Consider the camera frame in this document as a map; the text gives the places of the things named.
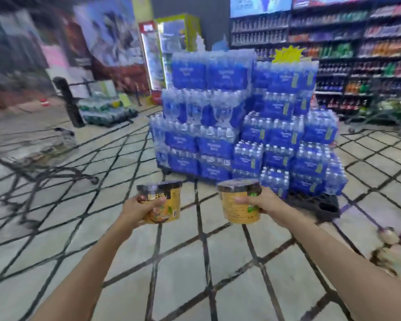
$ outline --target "blue light box advertisement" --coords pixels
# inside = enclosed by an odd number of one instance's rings
[[[292,0],[230,0],[230,18],[291,9]]]

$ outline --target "person's right hand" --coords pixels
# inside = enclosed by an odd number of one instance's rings
[[[235,198],[238,204],[256,205],[264,210],[279,225],[288,228],[288,222],[297,218],[300,213],[280,199],[270,188],[261,188],[261,194],[256,197],[244,196]]]

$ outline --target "instant noodle cup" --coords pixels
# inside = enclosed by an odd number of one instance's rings
[[[179,219],[181,187],[181,181],[137,185],[138,193],[141,195],[141,204],[161,197],[166,198],[166,202],[162,206],[146,214],[144,221],[148,224],[161,224]]]
[[[231,223],[250,224],[260,219],[258,206],[236,204],[236,197],[258,196],[261,186],[257,179],[231,179],[217,184],[225,218]]]

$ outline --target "forearm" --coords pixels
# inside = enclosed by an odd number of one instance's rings
[[[401,281],[386,275],[301,214],[288,228],[360,321],[401,320]]]
[[[112,226],[39,307],[32,321],[87,320],[113,258],[126,238]]]

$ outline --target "shopping cart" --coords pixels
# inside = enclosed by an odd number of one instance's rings
[[[0,165],[10,169],[14,178],[11,188],[0,195],[0,202],[20,215],[19,224],[29,229],[39,227],[41,222],[28,219],[27,213],[36,193],[49,179],[72,178],[76,181],[87,178],[92,184],[99,182],[98,177],[83,174],[77,168],[59,166],[76,151],[74,132],[64,128],[0,135]],[[21,179],[33,183],[33,188],[25,202],[11,202]]]
[[[382,89],[380,78],[373,78],[371,82],[371,102],[366,112],[358,112],[356,115],[348,118],[345,124],[349,125],[353,121],[360,121],[360,123],[353,123],[349,128],[350,134],[357,134],[366,128],[369,123],[385,123],[394,124],[395,131],[401,137],[401,119],[398,118],[397,113],[401,111],[401,107],[393,105],[401,101],[401,91],[389,90],[389,94],[380,94],[379,90]]]

